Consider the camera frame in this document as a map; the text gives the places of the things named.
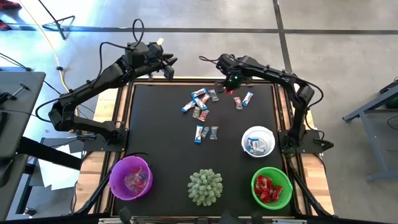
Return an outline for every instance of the table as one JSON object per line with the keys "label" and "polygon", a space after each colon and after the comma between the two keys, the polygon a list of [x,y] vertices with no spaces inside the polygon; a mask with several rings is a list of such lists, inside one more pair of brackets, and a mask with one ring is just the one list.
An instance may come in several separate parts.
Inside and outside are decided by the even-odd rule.
{"label": "table", "polygon": [[8,92],[13,94],[20,88],[20,83],[30,88],[29,91],[22,90],[18,93],[16,95],[17,100],[7,100],[0,106],[0,108],[4,108],[4,110],[0,109],[0,111],[9,113],[7,123],[0,135],[0,164],[7,161],[7,158],[10,157],[13,160],[10,178],[3,187],[0,187],[0,195],[2,195],[0,220],[6,219],[19,181],[25,171],[29,155],[16,154],[16,150],[30,118],[29,114],[32,112],[39,96],[44,78],[45,73],[43,72],[0,72],[1,93]]}
{"label": "table", "polygon": [[[192,83],[193,79],[195,81],[200,81],[200,77],[178,77],[175,78],[175,80],[178,79],[182,82],[182,80],[187,80],[187,82],[184,85],[197,85],[197,84],[202,84],[202,85],[209,85],[208,83]],[[148,83],[150,85],[160,85],[160,83],[157,82],[151,82]],[[161,83],[161,85],[173,85],[173,83]],[[282,100],[282,109],[284,111],[284,121],[285,125],[287,128],[289,128],[289,115],[288,115],[288,108],[286,103],[283,103],[285,101],[285,95],[283,89],[279,88],[278,89],[280,92],[280,98]],[[102,92],[99,95],[97,106],[96,106],[96,111],[95,111],[95,116],[94,120],[95,121],[109,121],[111,120],[113,116],[113,110],[115,106],[115,100],[116,100],[116,95],[117,95],[118,90],[117,89],[112,89],[112,90],[107,90]],[[119,111],[117,113],[117,120],[120,121],[123,116],[123,111],[124,111],[124,102],[127,97],[127,86],[125,86],[121,92],[121,103],[119,107]],[[131,103],[130,101],[127,105],[129,107],[128,113],[130,113],[131,109]],[[129,116],[127,116],[127,121],[126,123],[129,124]],[[313,126],[313,120],[312,120],[312,115],[311,112],[308,113],[308,123],[309,125]],[[278,129],[280,129],[280,124],[281,121],[277,119],[277,125]],[[111,159],[109,160],[109,166],[113,162],[114,154],[112,153]],[[83,204],[87,201],[87,199],[91,196],[91,194],[94,192],[95,188],[98,186],[98,182],[100,180],[101,176],[101,168],[103,166],[103,161],[104,161],[104,152],[93,152],[82,164],[81,166],[81,172],[80,176],[78,179],[78,183],[76,185],[76,207],[75,210],[78,210],[83,206]],[[304,166],[304,173],[306,176],[306,181],[307,181],[307,186],[308,188],[312,191],[314,196],[317,198],[317,200],[322,204],[324,209],[330,213],[333,213],[333,206],[331,204],[331,198],[330,198],[330,193],[328,190],[328,184],[326,180],[326,175],[324,168],[321,164],[321,162],[318,160],[317,157],[311,154],[302,154],[302,162]],[[298,196],[298,203],[301,211],[304,213],[305,212],[305,207],[304,207],[304,202],[303,202],[303,195],[301,193],[301,190],[299,189],[298,185],[296,184],[296,189],[297,189],[297,196]],[[109,187],[107,186],[103,192],[103,197],[100,203],[100,211],[102,212],[106,208],[106,202],[108,200],[108,194],[109,194]]]}

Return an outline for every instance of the green spiky ball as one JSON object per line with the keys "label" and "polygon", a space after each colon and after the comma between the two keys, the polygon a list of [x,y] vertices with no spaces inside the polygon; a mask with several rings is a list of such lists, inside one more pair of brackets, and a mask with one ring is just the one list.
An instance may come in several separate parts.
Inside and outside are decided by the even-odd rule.
{"label": "green spiky ball", "polygon": [[190,176],[191,182],[188,184],[189,197],[197,205],[210,206],[221,197],[223,184],[221,174],[215,174],[212,169],[200,170]]}

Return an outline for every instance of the floor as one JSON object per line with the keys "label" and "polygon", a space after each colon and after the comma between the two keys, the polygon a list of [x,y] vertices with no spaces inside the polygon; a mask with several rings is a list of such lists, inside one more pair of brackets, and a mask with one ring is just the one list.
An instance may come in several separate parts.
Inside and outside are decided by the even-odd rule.
{"label": "floor", "polygon": [[[39,24],[51,21],[37,1],[22,2]],[[182,4],[178,0],[119,0],[118,3],[43,0],[43,3],[56,18],[75,15],[74,26],[130,27],[132,20],[140,17],[151,28],[209,28],[202,32],[153,29],[145,34],[146,42],[163,37],[165,51],[178,57],[175,76],[220,76],[212,64],[197,57],[217,58],[226,52],[250,55],[278,69],[291,68],[299,77],[316,83],[325,92],[325,99],[312,108],[313,118],[317,128],[326,132],[326,139],[335,143],[324,156],[335,213],[344,218],[398,222],[398,182],[365,181],[367,175],[379,170],[378,164],[360,120],[346,124],[341,119],[374,98],[397,76],[397,1],[189,0]],[[34,23],[23,9],[0,12],[0,19],[17,24]],[[233,33],[226,33],[225,28],[233,29]],[[385,35],[386,30],[392,30],[389,33],[393,35]],[[66,41],[57,32],[46,34],[66,68],[66,83],[70,88],[97,76],[100,42],[123,45],[133,40],[129,32],[70,32]],[[2,53],[45,72],[50,84],[64,90],[52,51],[40,32],[14,30],[3,32],[0,37]],[[111,64],[121,54],[120,49],[105,47],[103,65]],[[0,61],[0,66],[10,65]],[[44,86],[37,105],[56,96]],[[91,109],[95,109],[95,104],[96,98],[85,103]],[[41,114],[44,116],[48,110],[44,107]],[[81,110],[93,117],[88,110]],[[39,140],[69,134],[56,132],[51,125],[31,118],[25,135]],[[36,217],[68,213],[70,189],[36,190],[43,197],[32,197],[28,203],[38,208]],[[18,216],[10,212],[9,218]]]}

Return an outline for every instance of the metal stand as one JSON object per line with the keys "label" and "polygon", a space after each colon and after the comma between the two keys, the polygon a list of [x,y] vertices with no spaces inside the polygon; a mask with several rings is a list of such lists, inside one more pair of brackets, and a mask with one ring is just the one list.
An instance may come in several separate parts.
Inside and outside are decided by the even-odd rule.
{"label": "metal stand", "polygon": [[385,105],[394,98],[398,97],[398,85],[391,83],[387,87],[380,90],[380,95],[365,105],[343,117],[346,123],[355,118],[361,118],[363,127],[368,135],[369,142],[375,154],[375,160],[380,165],[380,170],[376,174],[368,175],[368,182],[375,180],[386,180],[398,178],[398,170],[396,159],[396,130],[388,126],[387,120],[394,116],[398,116],[397,109],[375,110]]}
{"label": "metal stand", "polygon": [[81,159],[38,143],[37,141],[33,141],[29,138],[21,137],[17,152],[53,162],[54,164],[80,170]]}
{"label": "metal stand", "polygon": [[49,22],[47,24],[42,25],[42,27],[45,28],[45,29],[52,29],[52,28],[50,28],[50,26],[57,26],[58,32],[60,33],[62,39],[66,40],[67,38],[65,37],[65,34],[63,33],[63,31],[67,31],[67,30],[64,30],[63,28],[61,28],[61,24],[62,24],[63,21],[65,21],[67,19],[72,19],[72,21],[70,23],[70,24],[72,24],[72,22],[75,20],[76,17],[75,16],[68,16],[68,17],[65,17],[65,18],[62,18],[62,19],[55,19],[53,17],[53,15],[51,14],[51,12],[44,6],[44,4],[42,3],[41,0],[39,0],[39,3],[44,7],[44,9],[47,11],[47,13],[54,20],[53,22]]}

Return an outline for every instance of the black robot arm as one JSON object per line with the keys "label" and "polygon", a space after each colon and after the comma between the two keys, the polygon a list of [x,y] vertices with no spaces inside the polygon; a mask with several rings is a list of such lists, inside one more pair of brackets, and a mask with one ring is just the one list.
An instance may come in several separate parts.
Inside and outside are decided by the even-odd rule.
{"label": "black robot arm", "polygon": [[162,70],[168,80],[173,79],[172,65],[177,61],[172,54],[163,54],[163,48],[156,42],[148,45],[140,42],[128,44],[122,55],[101,75],[86,84],[63,94],[53,104],[49,118],[57,131],[79,129],[102,135],[107,144],[120,142],[120,132],[112,121],[99,123],[75,116],[76,106],[109,89],[119,88],[143,75]]}
{"label": "black robot arm", "polygon": [[295,108],[293,124],[287,132],[287,144],[289,146],[301,145],[305,133],[303,122],[308,104],[314,95],[314,90],[306,81],[298,78],[295,74],[270,68],[269,65],[263,66],[248,56],[234,58],[232,55],[223,54],[218,59],[216,68],[226,75],[226,79],[220,83],[220,87],[225,87],[227,91],[239,88],[242,83],[250,83],[252,77],[280,84],[287,91],[287,96]]}

